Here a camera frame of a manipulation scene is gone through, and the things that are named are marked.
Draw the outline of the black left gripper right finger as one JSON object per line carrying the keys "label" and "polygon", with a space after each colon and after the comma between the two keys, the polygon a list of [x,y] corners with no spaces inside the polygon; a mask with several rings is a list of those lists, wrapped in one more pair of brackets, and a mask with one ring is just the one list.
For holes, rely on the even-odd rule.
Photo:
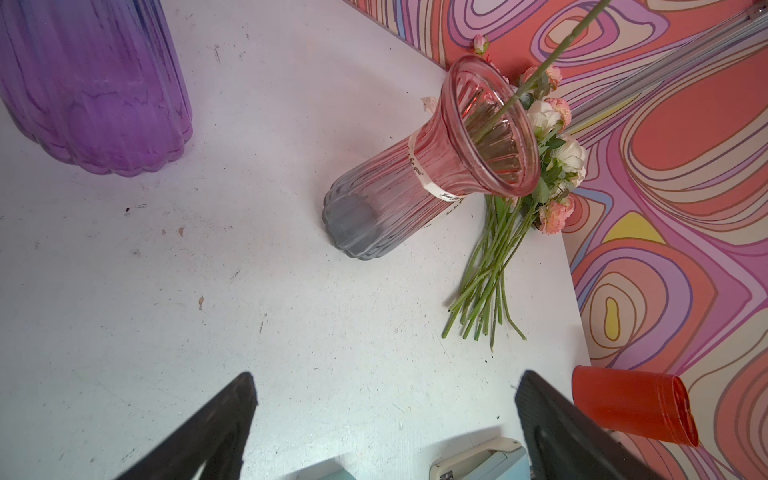
{"label": "black left gripper right finger", "polygon": [[515,404],[536,479],[658,479],[642,463],[532,370]]}

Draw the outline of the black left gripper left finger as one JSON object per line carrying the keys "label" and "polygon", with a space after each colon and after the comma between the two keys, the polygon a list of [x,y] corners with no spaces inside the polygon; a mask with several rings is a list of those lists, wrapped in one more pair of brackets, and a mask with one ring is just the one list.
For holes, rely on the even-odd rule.
{"label": "black left gripper left finger", "polygon": [[243,372],[121,479],[238,479],[258,406],[251,373]]}

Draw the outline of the pink grey glass vase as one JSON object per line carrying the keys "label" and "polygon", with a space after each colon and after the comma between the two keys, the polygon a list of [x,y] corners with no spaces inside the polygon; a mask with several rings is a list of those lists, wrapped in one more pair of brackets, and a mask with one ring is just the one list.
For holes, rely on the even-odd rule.
{"label": "pink grey glass vase", "polygon": [[526,111],[497,114],[513,94],[488,62],[458,60],[422,127],[332,184],[321,218],[334,246],[380,258],[468,195],[532,193],[540,160]]}

